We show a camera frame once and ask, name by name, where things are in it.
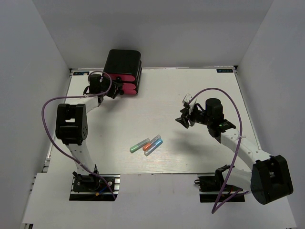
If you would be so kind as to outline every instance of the gray wall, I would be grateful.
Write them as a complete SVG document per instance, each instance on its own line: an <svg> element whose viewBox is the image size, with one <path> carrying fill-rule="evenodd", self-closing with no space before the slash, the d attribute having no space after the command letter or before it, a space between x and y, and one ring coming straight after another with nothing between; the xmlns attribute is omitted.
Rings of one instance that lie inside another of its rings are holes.
<svg viewBox="0 0 305 229"><path fill-rule="evenodd" d="M112 48L144 67L238 64L273 0L33 0L69 68L103 67Z"/></svg>
<svg viewBox="0 0 305 229"><path fill-rule="evenodd" d="M301 229L305 229L304 12L303 0L275 0L238 73L262 148L288 161L295 189L288 200Z"/></svg>
<svg viewBox="0 0 305 229"><path fill-rule="evenodd" d="M65 94L69 70L31 0L0 4L0 224L18 229L49 147L41 107ZM56 105L48 109L49 125Z"/></svg>

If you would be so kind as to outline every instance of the orange marker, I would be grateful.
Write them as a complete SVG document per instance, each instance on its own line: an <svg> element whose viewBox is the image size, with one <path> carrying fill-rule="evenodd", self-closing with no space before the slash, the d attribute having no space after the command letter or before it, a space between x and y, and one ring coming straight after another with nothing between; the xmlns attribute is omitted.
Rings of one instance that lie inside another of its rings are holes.
<svg viewBox="0 0 305 229"><path fill-rule="evenodd" d="M156 141L158 141L159 139L161 139L160 135L157 135L156 137L154 137L149 143L147 143L144 147L143 150L146 151L149 149L149 147L151 147L152 144L154 144Z"/></svg>

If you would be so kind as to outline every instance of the marker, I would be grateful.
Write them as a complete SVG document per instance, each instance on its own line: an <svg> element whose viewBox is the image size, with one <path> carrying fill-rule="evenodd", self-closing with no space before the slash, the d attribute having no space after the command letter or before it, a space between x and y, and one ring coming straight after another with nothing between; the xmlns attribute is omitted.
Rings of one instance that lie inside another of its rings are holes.
<svg viewBox="0 0 305 229"><path fill-rule="evenodd" d="M149 154L152 153L153 150L155 150L156 148L159 147L159 145L161 145L163 143L162 139L159 139L155 144L152 145L152 147L150 147L148 150L146 150L144 152L145 156L148 156Z"/></svg>
<svg viewBox="0 0 305 229"><path fill-rule="evenodd" d="M130 147L129 150L130 150L131 153L134 153L135 151L142 148L144 145L146 145L149 142L150 142L149 138L146 138L145 140L143 140L143 141L139 142L138 144L134 145L133 147Z"/></svg>
<svg viewBox="0 0 305 229"><path fill-rule="evenodd" d="M146 151L149 149L149 147L151 147L152 144L154 144L156 141L158 141L159 139L161 139L161 136L160 135L157 135L156 137L154 137L150 143L147 143L144 147L143 147L143 150Z"/></svg>

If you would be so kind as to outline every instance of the white floor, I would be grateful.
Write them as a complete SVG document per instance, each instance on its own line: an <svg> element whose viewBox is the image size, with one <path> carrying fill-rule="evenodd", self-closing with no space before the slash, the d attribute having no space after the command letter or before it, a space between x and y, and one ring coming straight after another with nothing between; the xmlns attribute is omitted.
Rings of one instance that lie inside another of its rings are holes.
<svg viewBox="0 0 305 229"><path fill-rule="evenodd" d="M86 76L73 76L68 95L81 94L86 85ZM87 145L93 161L101 174L121 174L117 200L69 201L76 166L52 149L48 173L38 174L23 222L33 223L34 229L295 227L286 198L263 206L247 195L245 203L227 203L212 215L212 203L199 202L193 185L196 175L160 174L214 172L231 162L233 153L213 139L206 126L185 129L175 122L184 96L207 87L219 87L231 95L242 116L244 135L256 143L233 73L143 70L136 97L107 98L88 114ZM219 98L225 118L239 126L234 108L220 92L206 92L197 102L204 107L210 97ZM164 143L150 156L141 150L129 152L132 145L157 134ZM241 160L236 167L249 170Z"/></svg>

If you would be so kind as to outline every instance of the black label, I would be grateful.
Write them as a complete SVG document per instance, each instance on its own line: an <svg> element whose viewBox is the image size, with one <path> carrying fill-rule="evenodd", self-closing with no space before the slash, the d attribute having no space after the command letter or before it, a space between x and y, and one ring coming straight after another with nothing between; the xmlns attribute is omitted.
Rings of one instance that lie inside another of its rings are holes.
<svg viewBox="0 0 305 229"><path fill-rule="evenodd" d="M89 75L89 72L73 72L73 75Z"/></svg>
<svg viewBox="0 0 305 229"><path fill-rule="evenodd" d="M232 73L233 69L216 69L218 73Z"/></svg>

